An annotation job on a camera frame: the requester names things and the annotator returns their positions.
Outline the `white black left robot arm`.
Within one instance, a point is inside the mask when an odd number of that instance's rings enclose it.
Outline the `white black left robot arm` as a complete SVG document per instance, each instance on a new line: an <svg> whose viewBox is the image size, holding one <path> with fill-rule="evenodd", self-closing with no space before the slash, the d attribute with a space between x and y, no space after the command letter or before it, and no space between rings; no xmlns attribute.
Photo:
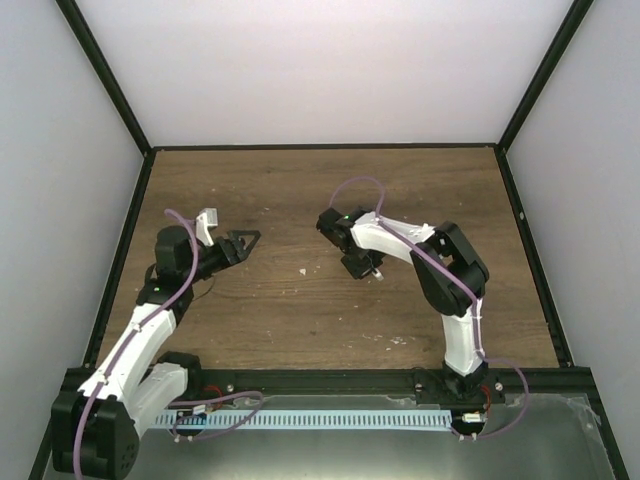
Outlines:
<svg viewBox="0 0 640 480"><path fill-rule="evenodd" d="M260 237L257 230L231 230L213 238L203 221L158 232L155 262L122 335L80 385L70 385L79 370L67 371L51 407L56 471L77 478L126 478L160 413L176 399L191 404L203 395L197 356L157 352L191 305L194 283L247 260Z"/></svg>

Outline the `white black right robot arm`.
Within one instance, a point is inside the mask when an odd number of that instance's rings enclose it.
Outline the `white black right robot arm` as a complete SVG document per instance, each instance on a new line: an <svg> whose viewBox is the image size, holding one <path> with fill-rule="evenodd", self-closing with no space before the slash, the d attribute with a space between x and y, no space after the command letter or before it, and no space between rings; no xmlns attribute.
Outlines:
<svg viewBox="0 0 640 480"><path fill-rule="evenodd" d="M445 393L458 403L471 400L488 370L480 323L490 275L461 229L452 222L408 224L362 208L343 215L332 207L319 215L316 229L342 252L356 280L380 279L386 257L413 266L426 301L442 318Z"/></svg>

